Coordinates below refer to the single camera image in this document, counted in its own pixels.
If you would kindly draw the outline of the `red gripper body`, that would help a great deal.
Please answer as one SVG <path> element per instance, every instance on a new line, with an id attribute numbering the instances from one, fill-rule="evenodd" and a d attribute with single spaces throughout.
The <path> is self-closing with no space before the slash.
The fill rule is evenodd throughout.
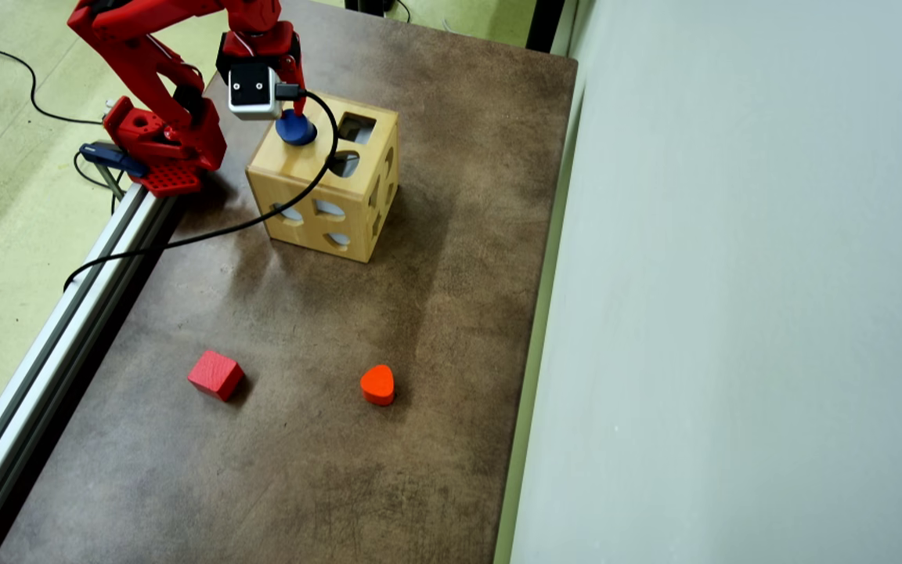
<path id="1" fill-rule="evenodd" d="M 301 40 L 290 21 L 276 21 L 262 29 L 230 21 L 223 33 L 215 66 L 226 74 L 233 64 L 262 62 L 278 74 L 300 74 L 303 71 Z"/>

